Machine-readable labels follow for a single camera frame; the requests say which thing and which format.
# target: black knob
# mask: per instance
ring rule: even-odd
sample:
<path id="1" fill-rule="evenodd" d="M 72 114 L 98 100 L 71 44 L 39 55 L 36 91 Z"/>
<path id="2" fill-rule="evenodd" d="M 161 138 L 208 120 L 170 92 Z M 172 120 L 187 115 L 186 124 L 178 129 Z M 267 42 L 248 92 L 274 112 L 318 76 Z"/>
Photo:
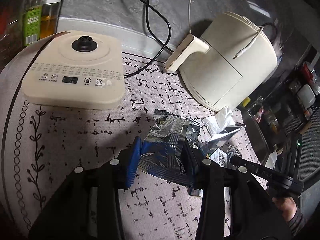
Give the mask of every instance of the black knob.
<path id="1" fill-rule="evenodd" d="M 90 36 L 81 36 L 72 43 L 72 48 L 79 52 L 89 52 L 97 48 L 97 43 Z"/>

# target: white cable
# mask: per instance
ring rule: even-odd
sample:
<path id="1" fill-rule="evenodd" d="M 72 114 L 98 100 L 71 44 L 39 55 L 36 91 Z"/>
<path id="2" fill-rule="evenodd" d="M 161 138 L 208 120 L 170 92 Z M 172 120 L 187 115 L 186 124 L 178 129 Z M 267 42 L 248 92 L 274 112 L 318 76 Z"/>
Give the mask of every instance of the white cable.
<path id="1" fill-rule="evenodd" d="M 191 7 L 191 0 L 189 0 L 189 5 L 188 5 L 189 32 L 190 32 L 190 34 L 191 34 L 190 7 Z"/>
<path id="2" fill-rule="evenodd" d="M 263 30 L 263 26 L 259 26 L 260 31 L 255 35 L 255 37 L 250 41 L 250 43 L 245 46 L 243 49 L 241 49 L 240 51 L 238 51 L 236 53 L 236 55 L 233 57 L 234 59 L 237 57 L 240 57 L 242 54 L 244 54 L 248 49 L 250 49 L 250 47 L 254 44 L 254 42 L 257 40 L 258 35 L 262 32 Z"/>

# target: digital display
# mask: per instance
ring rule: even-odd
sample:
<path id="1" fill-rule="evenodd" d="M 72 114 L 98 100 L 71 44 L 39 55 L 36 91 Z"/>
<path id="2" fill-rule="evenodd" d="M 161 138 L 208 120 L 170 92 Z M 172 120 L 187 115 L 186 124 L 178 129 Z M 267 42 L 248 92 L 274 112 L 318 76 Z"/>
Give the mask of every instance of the digital display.
<path id="1" fill-rule="evenodd" d="M 62 79 L 62 83 L 70 83 L 70 84 L 76 84 L 78 82 L 78 78 L 76 77 L 66 77 L 64 76 Z"/>

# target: barcode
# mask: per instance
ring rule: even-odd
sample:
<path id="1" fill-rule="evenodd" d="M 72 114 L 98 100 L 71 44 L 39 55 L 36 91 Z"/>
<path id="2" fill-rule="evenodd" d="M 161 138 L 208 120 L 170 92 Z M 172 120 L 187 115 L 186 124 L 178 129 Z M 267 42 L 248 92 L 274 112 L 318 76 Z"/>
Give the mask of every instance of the barcode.
<path id="1" fill-rule="evenodd" d="M 221 167 L 227 167 L 227 155 L 219 151 L 219 165 Z"/>
<path id="2" fill-rule="evenodd" d="M 31 44 L 31 43 L 37 41 L 37 38 L 38 38 L 38 34 L 33 34 L 31 36 L 27 36 L 26 37 L 26 44 Z"/>

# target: gray marble wall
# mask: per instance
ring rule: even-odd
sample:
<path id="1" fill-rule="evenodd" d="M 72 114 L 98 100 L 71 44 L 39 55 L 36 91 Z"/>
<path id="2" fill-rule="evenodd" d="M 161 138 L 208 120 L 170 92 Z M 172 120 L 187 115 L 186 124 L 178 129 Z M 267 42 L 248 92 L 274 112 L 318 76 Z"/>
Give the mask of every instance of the gray marble wall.
<path id="1" fill-rule="evenodd" d="M 170 43 L 177 46 L 188 33 L 188 0 L 151 0 L 170 22 Z M 225 11 L 248 17 L 255 24 L 278 23 L 286 40 L 292 33 L 287 0 L 192 0 L 191 24 L 196 36 L 206 29 L 212 19 Z M 138 0 L 63 0 L 61 16 L 101 21 L 146 33 L 143 4 Z M 154 12 L 150 12 L 150 26 L 161 40 L 167 38 L 167 26 Z M 272 35 L 272 30 L 264 30 Z"/>

